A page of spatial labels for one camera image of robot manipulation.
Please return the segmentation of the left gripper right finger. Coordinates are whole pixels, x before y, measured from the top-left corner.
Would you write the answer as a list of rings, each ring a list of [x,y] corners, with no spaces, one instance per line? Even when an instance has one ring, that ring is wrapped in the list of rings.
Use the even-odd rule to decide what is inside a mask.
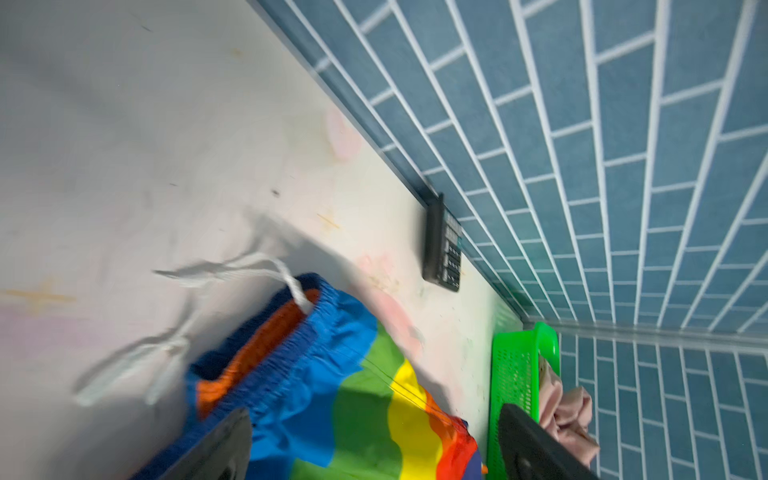
[[[517,405],[502,406],[498,442],[500,479],[598,479]]]

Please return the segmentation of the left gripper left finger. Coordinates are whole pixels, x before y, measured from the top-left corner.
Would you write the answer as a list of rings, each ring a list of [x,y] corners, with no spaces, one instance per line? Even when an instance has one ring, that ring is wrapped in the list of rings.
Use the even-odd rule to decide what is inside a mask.
[[[243,480],[250,463],[251,440],[252,424],[247,410],[233,410],[159,478]]]

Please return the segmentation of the green plastic basket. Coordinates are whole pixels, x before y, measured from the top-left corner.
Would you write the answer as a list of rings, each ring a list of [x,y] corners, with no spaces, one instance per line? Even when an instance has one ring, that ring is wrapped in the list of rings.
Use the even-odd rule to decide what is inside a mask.
[[[498,440],[501,408],[514,404],[534,421],[540,419],[540,359],[560,374],[558,333],[544,322],[537,322],[531,330],[499,333],[493,337],[487,479],[507,478]]]

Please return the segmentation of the rainbow striped shorts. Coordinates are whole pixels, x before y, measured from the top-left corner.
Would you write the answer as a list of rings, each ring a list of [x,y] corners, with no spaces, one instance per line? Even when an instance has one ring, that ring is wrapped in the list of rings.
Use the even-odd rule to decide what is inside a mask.
[[[100,400],[151,357],[166,354],[145,400],[186,383],[182,434],[138,472],[159,476],[233,410],[252,424],[244,479],[480,479],[485,466],[466,422],[444,412],[379,320],[314,273],[293,275],[262,253],[170,273],[202,300],[217,282],[269,277],[282,283],[266,306],[217,348],[187,361],[189,308],[175,330],[100,366],[75,394]]]

